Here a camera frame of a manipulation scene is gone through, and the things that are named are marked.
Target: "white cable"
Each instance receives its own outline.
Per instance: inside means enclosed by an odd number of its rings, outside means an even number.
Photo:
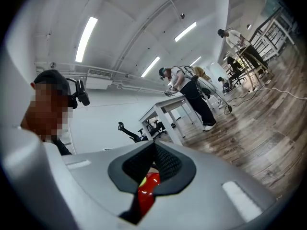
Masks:
[[[260,90],[277,90],[277,91],[279,91],[279,92],[281,92],[281,93],[288,93],[288,94],[290,94],[291,96],[293,96],[294,98],[297,98],[297,99],[299,99],[299,100],[307,100],[307,97],[297,97],[297,96],[295,96],[295,95],[292,95],[292,94],[289,93],[288,91],[281,91],[281,90],[276,89],[276,88],[272,88],[272,89],[263,88],[263,89],[260,89]]]

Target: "white table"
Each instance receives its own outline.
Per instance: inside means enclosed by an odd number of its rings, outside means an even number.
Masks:
[[[158,102],[155,105],[153,105],[152,108],[150,108],[140,119],[139,122],[141,123],[143,130],[147,136],[147,138],[149,140],[153,140],[153,137],[150,135],[148,129],[147,129],[147,125],[148,123],[146,122],[147,120],[153,118],[153,117],[159,117],[160,121],[162,122],[162,124],[164,125],[166,131],[168,132],[169,136],[171,137],[172,141],[175,144],[178,145],[182,145],[180,139],[178,138],[178,136],[176,135],[175,131],[173,130],[172,126],[170,125],[165,113],[168,113],[174,124],[176,125],[176,127],[178,128],[180,134],[182,137],[185,137],[185,135],[183,134],[177,120],[175,119],[174,115],[172,114],[172,110],[182,106],[183,104],[187,104],[189,109],[191,110],[192,115],[194,115],[194,119],[196,120],[196,122],[200,125],[201,129],[204,131],[205,127],[202,124],[202,121],[200,120],[200,118],[198,117],[198,115],[195,113],[194,109],[192,108],[192,106],[190,105],[190,103],[187,101],[187,99],[184,96],[178,96],[175,98],[170,98],[169,100],[166,101],[162,101],[162,102]]]

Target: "red object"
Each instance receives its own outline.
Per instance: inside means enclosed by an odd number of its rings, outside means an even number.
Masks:
[[[159,173],[147,173],[146,182],[139,187],[138,197],[142,217],[147,213],[154,204],[153,191],[154,187],[160,184]]]

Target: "floor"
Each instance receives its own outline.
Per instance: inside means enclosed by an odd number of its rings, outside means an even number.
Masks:
[[[263,88],[278,88],[295,96],[307,96],[306,48],[302,42],[288,45],[279,57],[269,63],[274,73],[271,82]],[[269,80],[265,76],[262,86]],[[227,100],[243,97],[250,83],[235,88],[225,96]],[[232,100],[229,115],[224,109],[213,111],[217,125],[202,132],[191,125],[187,117],[178,120],[185,138],[184,146],[214,153],[241,168],[262,182],[276,198],[294,190],[300,183],[307,163],[307,101],[298,100],[276,90],[252,92],[243,99]],[[161,140],[170,141],[168,135]]]

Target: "light fixture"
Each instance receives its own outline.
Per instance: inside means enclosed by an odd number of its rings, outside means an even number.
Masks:
[[[91,17],[88,20],[88,22],[85,26],[85,29],[83,31],[83,34],[82,34],[82,37],[80,39],[80,43],[79,43],[79,46],[78,46],[78,50],[77,50],[77,55],[76,55],[76,61],[77,62],[82,62],[87,42],[88,42],[88,40],[91,36],[91,33],[92,33],[97,21],[98,20],[96,18]]]
[[[196,26],[196,22],[190,25],[186,30],[180,33],[177,37],[175,37],[175,41],[178,42],[180,38],[182,38],[185,34],[187,34],[190,30],[192,30]]]
[[[160,57],[158,57],[158,56],[154,59],[154,61],[149,65],[149,67],[148,67],[148,68],[145,70],[145,72],[141,75],[142,78],[146,76],[146,74],[150,71],[151,68],[154,67],[154,65],[158,62],[159,59],[160,59]]]
[[[199,56],[199,57],[190,65],[190,67],[193,66],[193,64],[196,63],[196,61],[198,61],[200,58],[201,58],[201,56]]]

